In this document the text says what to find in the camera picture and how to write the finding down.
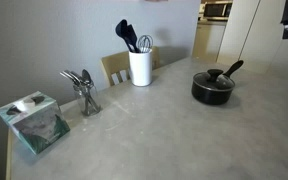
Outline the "microwave oven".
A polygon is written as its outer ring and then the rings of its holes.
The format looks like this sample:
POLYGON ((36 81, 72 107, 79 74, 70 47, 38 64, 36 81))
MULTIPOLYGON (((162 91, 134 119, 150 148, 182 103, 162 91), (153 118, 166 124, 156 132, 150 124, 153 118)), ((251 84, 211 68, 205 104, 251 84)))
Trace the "microwave oven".
POLYGON ((204 17, 207 19, 227 19, 229 17, 232 5, 232 2, 206 3, 204 8, 204 17))

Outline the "teal tissue box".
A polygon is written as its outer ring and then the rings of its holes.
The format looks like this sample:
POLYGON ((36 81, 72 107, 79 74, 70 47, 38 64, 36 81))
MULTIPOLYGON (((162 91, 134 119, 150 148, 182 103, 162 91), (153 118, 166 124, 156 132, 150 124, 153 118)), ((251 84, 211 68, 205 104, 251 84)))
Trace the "teal tissue box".
POLYGON ((0 107, 0 117, 35 155, 70 131, 57 101, 40 91, 0 107))

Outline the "black spatula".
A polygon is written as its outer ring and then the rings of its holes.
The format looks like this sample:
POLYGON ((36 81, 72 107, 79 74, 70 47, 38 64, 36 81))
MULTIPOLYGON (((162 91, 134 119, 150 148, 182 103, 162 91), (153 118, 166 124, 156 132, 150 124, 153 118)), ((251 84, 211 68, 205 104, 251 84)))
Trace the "black spatula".
POLYGON ((133 52, 134 53, 139 53, 140 50, 137 47, 137 35, 136 35, 135 30, 133 29, 132 25, 128 25, 127 26, 127 32, 128 32, 129 42, 134 48, 133 52))

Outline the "black spoon ladle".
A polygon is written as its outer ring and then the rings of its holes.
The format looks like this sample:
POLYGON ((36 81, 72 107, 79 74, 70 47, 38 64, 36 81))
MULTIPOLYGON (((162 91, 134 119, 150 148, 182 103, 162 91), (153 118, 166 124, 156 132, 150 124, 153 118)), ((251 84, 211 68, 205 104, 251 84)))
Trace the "black spoon ladle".
POLYGON ((115 27, 116 34, 122 38, 127 45, 130 52, 133 52, 134 49, 131 47, 129 38, 127 37, 127 21, 122 19, 115 27))

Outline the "metal whisk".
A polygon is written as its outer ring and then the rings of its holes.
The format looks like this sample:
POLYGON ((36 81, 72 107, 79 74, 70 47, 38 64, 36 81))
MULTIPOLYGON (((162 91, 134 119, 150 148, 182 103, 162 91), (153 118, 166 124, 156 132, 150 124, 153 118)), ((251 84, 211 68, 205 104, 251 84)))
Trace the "metal whisk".
POLYGON ((153 38, 150 35, 142 35, 137 42, 141 53, 147 53, 153 46, 153 38))

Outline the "glass lid with black knob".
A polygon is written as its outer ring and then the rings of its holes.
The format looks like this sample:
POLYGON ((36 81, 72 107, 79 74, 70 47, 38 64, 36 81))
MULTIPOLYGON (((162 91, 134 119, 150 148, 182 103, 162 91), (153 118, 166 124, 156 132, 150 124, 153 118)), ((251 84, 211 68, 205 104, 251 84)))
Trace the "glass lid with black knob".
POLYGON ((209 69, 193 76, 193 82, 198 86, 213 91, 228 91, 235 87, 229 72, 220 69, 209 69))

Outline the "metal spoon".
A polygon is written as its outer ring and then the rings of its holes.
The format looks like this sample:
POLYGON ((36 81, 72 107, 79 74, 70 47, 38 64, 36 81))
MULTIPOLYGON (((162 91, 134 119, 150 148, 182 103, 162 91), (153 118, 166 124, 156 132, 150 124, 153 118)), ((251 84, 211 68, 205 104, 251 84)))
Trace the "metal spoon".
POLYGON ((90 87, 94 86, 94 82, 92 81, 91 76, 86 69, 82 70, 82 78, 83 78, 83 84, 85 86, 90 86, 90 87))

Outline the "wooden chair at wall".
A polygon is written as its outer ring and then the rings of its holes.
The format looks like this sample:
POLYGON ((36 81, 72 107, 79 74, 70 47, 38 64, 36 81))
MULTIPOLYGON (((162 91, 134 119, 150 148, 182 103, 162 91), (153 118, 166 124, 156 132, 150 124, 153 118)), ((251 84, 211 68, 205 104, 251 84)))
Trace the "wooden chair at wall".
MULTIPOLYGON (((157 46, 153 46, 150 50, 152 51, 152 70, 157 69, 160 67, 159 49, 157 46)), ((104 73, 107 77, 107 80, 110 86, 115 85, 113 75, 117 76, 117 80, 119 83, 123 81, 123 78, 121 76, 122 71, 126 72, 126 79, 131 80, 129 53, 130 52, 128 51, 120 52, 120 53, 116 53, 113 55, 103 57, 101 59, 104 73)))

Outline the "white utensil holder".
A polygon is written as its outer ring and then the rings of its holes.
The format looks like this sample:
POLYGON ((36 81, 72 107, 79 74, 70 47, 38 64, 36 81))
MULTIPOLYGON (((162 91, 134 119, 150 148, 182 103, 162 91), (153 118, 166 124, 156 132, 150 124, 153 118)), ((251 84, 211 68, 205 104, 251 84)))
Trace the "white utensil holder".
POLYGON ((152 51, 146 53, 129 53, 130 78, 132 84, 139 87, 152 82, 152 51))

